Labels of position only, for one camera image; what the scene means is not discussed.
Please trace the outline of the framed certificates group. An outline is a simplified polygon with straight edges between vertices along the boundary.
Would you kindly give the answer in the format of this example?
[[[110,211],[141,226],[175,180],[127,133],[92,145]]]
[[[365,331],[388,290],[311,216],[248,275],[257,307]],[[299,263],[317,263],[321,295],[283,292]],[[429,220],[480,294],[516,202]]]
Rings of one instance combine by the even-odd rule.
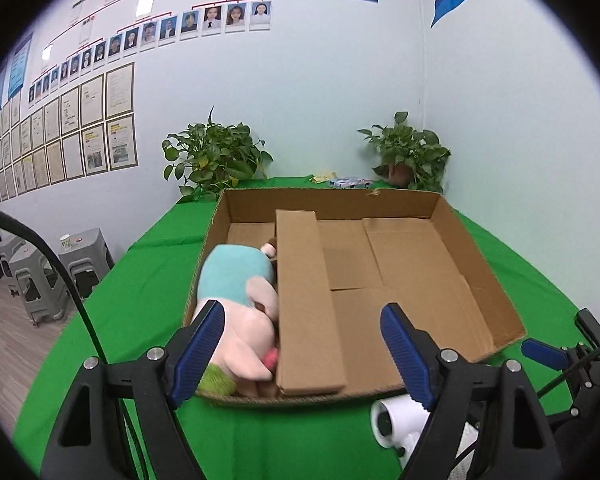
[[[140,162],[133,62],[98,73],[29,114],[20,104],[11,99],[0,110],[0,203]]]

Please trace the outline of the staff photo row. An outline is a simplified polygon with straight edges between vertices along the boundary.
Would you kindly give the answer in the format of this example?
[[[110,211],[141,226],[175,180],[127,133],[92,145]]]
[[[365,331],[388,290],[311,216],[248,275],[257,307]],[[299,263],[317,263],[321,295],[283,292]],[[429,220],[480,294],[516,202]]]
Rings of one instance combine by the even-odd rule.
[[[271,24],[272,2],[268,0],[228,0],[180,14],[169,12],[153,16],[84,44],[35,77],[27,88],[26,103],[33,106],[69,81],[138,52],[198,37],[263,32],[269,30]]]

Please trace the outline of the paper cup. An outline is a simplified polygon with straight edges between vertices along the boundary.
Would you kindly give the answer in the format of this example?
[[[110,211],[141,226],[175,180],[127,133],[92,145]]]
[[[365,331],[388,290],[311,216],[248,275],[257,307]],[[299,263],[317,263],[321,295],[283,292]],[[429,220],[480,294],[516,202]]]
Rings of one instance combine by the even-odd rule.
[[[60,242],[62,248],[64,248],[65,250],[69,250],[72,248],[71,236],[69,234],[61,235]]]

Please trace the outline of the grey plastic stool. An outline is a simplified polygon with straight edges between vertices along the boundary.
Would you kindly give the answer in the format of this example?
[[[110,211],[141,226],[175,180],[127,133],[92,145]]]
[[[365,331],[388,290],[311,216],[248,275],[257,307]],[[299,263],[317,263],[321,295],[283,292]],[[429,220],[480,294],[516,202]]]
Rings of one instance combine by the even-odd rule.
[[[42,252],[30,243],[23,244],[8,264],[32,324],[38,327],[41,323],[62,320],[68,308],[69,293]]]
[[[65,250],[60,243],[59,259],[76,285],[80,297],[86,299],[114,267],[114,259],[100,229],[69,235],[72,248]]]

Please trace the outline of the white hair dryer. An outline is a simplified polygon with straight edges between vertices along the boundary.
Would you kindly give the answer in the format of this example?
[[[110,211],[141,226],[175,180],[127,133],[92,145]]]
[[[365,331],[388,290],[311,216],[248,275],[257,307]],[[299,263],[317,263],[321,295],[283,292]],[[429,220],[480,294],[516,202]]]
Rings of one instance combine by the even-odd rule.
[[[415,451],[428,418],[429,412],[408,394],[375,401],[370,409],[370,426],[376,442],[396,452],[402,468]]]

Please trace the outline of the right potted green plant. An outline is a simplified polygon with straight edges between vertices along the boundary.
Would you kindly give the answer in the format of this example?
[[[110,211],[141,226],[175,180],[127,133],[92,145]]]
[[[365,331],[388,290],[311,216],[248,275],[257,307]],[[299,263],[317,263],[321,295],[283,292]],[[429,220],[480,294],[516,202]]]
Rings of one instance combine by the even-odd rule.
[[[418,130],[408,123],[406,110],[394,113],[393,124],[358,129],[378,156],[372,170],[395,188],[443,192],[443,177],[451,151],[437,133]]]

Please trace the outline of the long brown cardboard box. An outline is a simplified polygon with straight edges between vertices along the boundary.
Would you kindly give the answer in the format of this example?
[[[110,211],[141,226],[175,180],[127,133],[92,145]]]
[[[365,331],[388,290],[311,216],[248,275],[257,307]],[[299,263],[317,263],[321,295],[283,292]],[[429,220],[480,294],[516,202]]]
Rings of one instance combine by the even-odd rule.
[[[276,212],[279,361],[284,396],[337,393],[347,385],[316,215]]]

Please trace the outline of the large open cardboard tray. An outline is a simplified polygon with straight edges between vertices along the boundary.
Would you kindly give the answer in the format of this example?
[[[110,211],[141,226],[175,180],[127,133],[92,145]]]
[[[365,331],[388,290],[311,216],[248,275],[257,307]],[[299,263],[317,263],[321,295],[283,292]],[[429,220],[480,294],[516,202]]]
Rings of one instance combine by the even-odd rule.
[[[238,188],[224,192],[201,247],[260,248],[276,238],[276,212],[316,215],[347,385],[337,393],[284,396],[274,382],[257,406],[371,398],[403,387],[380,333],[395,302],[441,348],[471,362],[521,340],[526,330],[455,210],[437,193],[336,188]]]

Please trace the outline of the potted green plant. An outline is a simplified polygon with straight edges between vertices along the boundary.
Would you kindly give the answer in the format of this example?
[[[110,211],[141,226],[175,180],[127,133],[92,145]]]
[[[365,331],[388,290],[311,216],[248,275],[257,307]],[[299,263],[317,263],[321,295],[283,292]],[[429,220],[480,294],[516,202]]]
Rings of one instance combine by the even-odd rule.
[[[408,123],[406,110],[394,113],[393,124],[358,129],[378,156],[372,170],[395,188],[443,192],[443,177],[451,151],[437,133],[418,130]]]
[[[274,162],[265,140],[257,140],[248,125],[223,125],[213,119],[213,110],[206,122],[169,133],[161,148],[163,179],[176,182],[181,196],[193,200],[219,198],[244,181],[265,180]]]

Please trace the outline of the left potted green plant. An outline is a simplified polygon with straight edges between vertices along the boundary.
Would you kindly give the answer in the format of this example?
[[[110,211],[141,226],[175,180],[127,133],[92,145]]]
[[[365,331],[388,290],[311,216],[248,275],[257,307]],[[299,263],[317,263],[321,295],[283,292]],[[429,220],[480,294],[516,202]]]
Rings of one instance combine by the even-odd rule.
[[[213,119],[213,110],[206,122],[169,133],[161,148],[163,179],[176,182],[181,196],[193,200],[219,198],[244,181],[265,180],[274,162],[265,140],[257,140],[248,125],[223,125]]]

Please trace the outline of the pink plush pig toy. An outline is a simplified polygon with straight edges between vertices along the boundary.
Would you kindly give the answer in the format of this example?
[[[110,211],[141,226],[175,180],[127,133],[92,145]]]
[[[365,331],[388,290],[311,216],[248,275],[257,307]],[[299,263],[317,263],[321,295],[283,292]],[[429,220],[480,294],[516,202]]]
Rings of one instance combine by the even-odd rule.
[[[275,240],[269,240],[260,248],[219,244],[204,260],[195,311],[215,300],[225,321],[198,386],[202,393],[256,398],[260,385],[274,379],[279,357],[275,257]]]

